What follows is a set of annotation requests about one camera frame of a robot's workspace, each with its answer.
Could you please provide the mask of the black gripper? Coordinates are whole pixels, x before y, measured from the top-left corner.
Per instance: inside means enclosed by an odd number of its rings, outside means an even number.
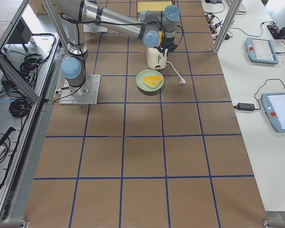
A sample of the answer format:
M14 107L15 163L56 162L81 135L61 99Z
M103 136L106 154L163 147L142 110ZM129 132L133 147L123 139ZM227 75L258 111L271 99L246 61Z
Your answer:
M167 57L168 56L168 50L175 50L176 49L176 44L174 42L174 37L167 38L165 36L162 36L160 45L158 45L156 47L156 49L160 53L162 53L163 50L164 50L163 57Z

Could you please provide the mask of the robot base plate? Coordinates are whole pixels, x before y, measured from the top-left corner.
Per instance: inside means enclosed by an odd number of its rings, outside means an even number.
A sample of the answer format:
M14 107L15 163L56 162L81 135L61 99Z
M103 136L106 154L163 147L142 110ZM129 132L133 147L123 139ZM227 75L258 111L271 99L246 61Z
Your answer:
M96 105L99 94L101 75L86 76L85 84L72 95L77 88L70 87L62 91L61 105Z

